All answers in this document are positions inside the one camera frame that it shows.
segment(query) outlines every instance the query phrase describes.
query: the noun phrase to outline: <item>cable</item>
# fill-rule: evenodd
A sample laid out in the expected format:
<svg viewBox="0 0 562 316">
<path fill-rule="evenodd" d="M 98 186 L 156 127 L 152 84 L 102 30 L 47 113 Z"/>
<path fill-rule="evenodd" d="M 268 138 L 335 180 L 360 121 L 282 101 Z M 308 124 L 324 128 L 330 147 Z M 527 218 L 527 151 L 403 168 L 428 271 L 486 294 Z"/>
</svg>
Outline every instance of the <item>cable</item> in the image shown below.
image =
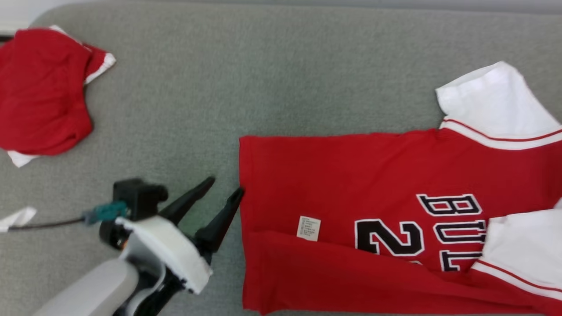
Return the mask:
<svg viewBox="0 0 562 316">
<path fill-rule="evenodd" d="M 8 232 L 29 231 L 29 230 L 32 230 L 32 229 L 54 228 L 54 227 L 67 226 L 67 225 L 78 224 L 78 223 L 83 223 L 83 222 L 84 222 L 84 217 L 80 217 L 80 218 L 76 218 L 76 219 L 66 220 L 66 221 L 63 221 L 63 222 L 54 222 L 54 223 L 37 224 L 37 225 L 26 225 L 26 226 L 12 226 L 12 227 L 8 228 Z"/>
</svg>

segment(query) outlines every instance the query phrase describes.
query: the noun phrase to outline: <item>teal connector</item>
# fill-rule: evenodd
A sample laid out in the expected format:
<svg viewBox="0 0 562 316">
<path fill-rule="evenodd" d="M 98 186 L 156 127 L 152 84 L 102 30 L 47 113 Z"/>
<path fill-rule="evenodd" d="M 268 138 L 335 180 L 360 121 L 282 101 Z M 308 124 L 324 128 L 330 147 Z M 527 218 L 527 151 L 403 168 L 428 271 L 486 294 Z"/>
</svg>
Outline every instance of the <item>teal connector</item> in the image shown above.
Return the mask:
<svg viewBox="0 0 562 316">
<path fill-rule="evenodd" d="M 125 202 L 113 202 L 96 206 L 93 210 L 84 213 L 84 223 L 93 225 L 97 222 L 115 220 L 118 217 L 127 216 L 127 204 Z"/>
</svg>

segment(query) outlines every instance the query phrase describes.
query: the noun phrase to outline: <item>robotic arm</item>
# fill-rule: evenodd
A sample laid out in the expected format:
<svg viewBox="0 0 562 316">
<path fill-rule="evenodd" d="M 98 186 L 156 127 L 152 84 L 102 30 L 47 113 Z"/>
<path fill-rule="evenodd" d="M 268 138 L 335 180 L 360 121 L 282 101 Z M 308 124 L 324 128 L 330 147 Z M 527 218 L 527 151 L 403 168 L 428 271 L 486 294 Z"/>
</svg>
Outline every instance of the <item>robotic arm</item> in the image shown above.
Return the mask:
<svg viewBox="0 0 562 316">
<path fill-rule="evenodd" d="M 206 227 L 187 236 L 178 223 L 214 183 L 207 178 L 162 211 L 157 205 L 168 198 L 164 186 L 140 179 L 115 183 L 113 200 L 126 203 L 127 216 L 102 222 L 99 235 L 123 250 L 121 255 L 93 269 L 34 316 L 155 316 L 177 292 L 199 294 L 244 195 L 238 188 Z"/>
</svg>

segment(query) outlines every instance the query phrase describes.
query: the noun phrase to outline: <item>folded red garment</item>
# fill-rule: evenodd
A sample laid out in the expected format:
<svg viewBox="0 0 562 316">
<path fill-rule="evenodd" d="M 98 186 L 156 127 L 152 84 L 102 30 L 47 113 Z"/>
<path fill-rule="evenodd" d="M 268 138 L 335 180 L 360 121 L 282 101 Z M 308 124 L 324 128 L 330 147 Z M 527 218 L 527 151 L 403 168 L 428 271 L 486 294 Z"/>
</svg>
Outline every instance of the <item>folded red garment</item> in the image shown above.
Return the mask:
<svg viewBox="0 0 562 316">
<path fill-rule="evenodd" d="M 0 48 L 0 147 L 18 166 L 73 148 L 92 132 L 84 85 L 114 63 L 56 26 L 18 31 Z"/>
</svg>

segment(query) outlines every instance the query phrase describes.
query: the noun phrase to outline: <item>red fabric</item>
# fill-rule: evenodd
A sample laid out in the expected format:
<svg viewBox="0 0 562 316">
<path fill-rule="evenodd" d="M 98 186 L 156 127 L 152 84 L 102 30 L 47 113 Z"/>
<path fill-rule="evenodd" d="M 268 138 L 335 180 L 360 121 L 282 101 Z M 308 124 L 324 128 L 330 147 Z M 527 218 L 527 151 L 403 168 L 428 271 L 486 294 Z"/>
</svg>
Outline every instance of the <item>red fabric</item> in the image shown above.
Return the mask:
<svg viewBox="0 0 562 316">
<path fill-rule="evenodd" d="M 89 135 L 84 81 L 106 54 L 56 30 L 18 31 L 0 47 L 0 147 L 57 155 Z"/>
<path fill-rule="evenodd" d="M 560 301 L 470 270 L 475 259 L 453 260 L 460 271 L 443 272 L 440 251 L 479 252 L 483 244 L 444 244 L 434 230 L 437 223 L 552 208 L 562 196 L 561 157 L 562 142 L 496 150 L 448 129 L 243 137 L 244 307 L 262 314 L 298 309 L 562 315 Z M 482 212 L 432 216 L 416 196 L 421 194 L 472 194 Z M 318 242 L 296 237 L 300 216 L 321 220 Z M 401 222 L 417 223 L 424 250 L 393 257 L 376 236 L 381 255 L 355 249 L 355 221 L 364 219 L 381 219 L 403 243 L 408 236 Z"/>
</svg>

